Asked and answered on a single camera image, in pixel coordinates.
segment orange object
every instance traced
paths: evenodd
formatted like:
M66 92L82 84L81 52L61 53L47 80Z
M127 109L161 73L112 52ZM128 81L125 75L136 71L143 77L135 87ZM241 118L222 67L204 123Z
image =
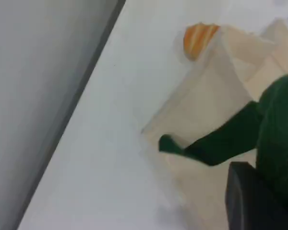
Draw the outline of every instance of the orange object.
M219 27L215 24L206 25L203 23L188 27L183 39L183 48L187 57L196 60Z

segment paper bag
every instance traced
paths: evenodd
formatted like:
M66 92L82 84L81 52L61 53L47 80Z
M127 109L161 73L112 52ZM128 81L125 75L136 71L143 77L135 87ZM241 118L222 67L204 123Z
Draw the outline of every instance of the paper bag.
M245 82L271 54L275 44L222 26L143 133L154 145L173 134L189 145L220 127L253 100Z
M262 37L222 26L194 69L144 128L157 149L163 134L186 147L220 127L277 78L288 73L288 28L276 20ZM228 162L207 167L172 154L159 154L193 218L206 229L228 229L224 204ZM235 161L255 163L255 152Z

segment black object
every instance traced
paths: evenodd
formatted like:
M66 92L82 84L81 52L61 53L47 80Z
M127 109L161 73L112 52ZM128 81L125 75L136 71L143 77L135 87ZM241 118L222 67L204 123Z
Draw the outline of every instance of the black object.
M288 212L247 162L230 164L225 203L229 230L288 230Z

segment green fabric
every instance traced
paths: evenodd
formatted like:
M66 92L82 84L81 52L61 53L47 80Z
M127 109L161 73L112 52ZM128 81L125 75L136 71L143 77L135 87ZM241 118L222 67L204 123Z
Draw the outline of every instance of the green fabric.
M288 75L278 79L223 126L185 149L170 135L159 141L160 151L207 165L220 164L257 148L256 170L288 208Z
M257 103L248 103L240 112L216 131L194 142L186 149L180 148L170 135L163 135L159 150L178 154L213 166L255 148L262 116Z

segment white wall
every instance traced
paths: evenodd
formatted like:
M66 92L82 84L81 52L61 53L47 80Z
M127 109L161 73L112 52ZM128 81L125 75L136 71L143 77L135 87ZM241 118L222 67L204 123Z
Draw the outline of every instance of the white wall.
M115 0L0 0L0 230L17 213Z

